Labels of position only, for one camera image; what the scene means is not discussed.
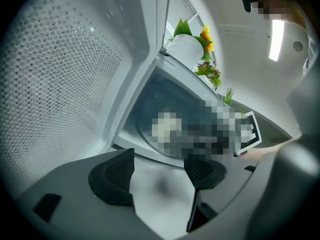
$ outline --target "hand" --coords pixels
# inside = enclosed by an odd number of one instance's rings
[[[260,161],[262,157],[269,152],[270,151],[268,148],[251,148],[247,152],[240,155],[240,158]]]

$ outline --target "potted plant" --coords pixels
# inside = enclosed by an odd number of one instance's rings
[[[170,41],[172,43],[166,52],[191,70],[200,60],[212,60],[210,51],[214,50],[215,43],[207,25],[204,25],[200,36],[193,36],[188,21],[180,19]]]
[[[229,87],[228,90],[226,90],[226,94],[223,93],[223,96],[222,96],[222,101],[224,102],[224,104],[231,106],[232,95],[234,95],[234,90],[231,87]]]
[[[206,79],[204,78],[207,78],[207,80],[209,80],[215,86],[215,89],[217,89],[218,86],[221,85],[221,73],[219,72],[217,66],[210,65],[209,62],[205,61],[202,64],[198,64],[197,68],[198,71],[195,72],[195,74],[199,76],[203,81],[206,82]]]

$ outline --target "washing machine lid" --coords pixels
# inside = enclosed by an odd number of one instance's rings
[[[23,3],[0,43],[0,170],[12,197],[110,146],[162,47],[168,3]]]

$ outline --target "flower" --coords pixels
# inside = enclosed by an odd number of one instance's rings
[[[206,49],[208,51],[213,52],[214,51],[214,45],[215,43],[213,42],[213,38],[210,36],[210,28],[207,24],[204,25],[204,27],[202,28],[201,34],[200,36],[202,38],[204,38],[205,40],[211,41],[212,43],[208,44],[208,46],[206,47]]]

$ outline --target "person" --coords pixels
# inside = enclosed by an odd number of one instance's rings
[[[312,13],[310,12],[310,8],[307,7],[305,3],[298,4],[294,0],[253,0],[251,3],[253,7],[258,9],[259,14],[261,13],[264,15],[264,18],[283,20],[287,23],[297,24],[306,31],[309,38],[308,58],[306,59],[302,70],[303,75],[307,74],[319,54],[319,41],[315,36],[314,30],[301,13],[301,11],[309,12],[308,18],[313,18],[310,17]],[[248,11],[245,1],[243,1],[243,4],[245,10],[249,12],[250,9]],[[261,160],[266,154],[277,153],[283,145],[295,141],[300,137],[301,136],[270,147],[252,148],[243,153],[240,157],[243,159]]]

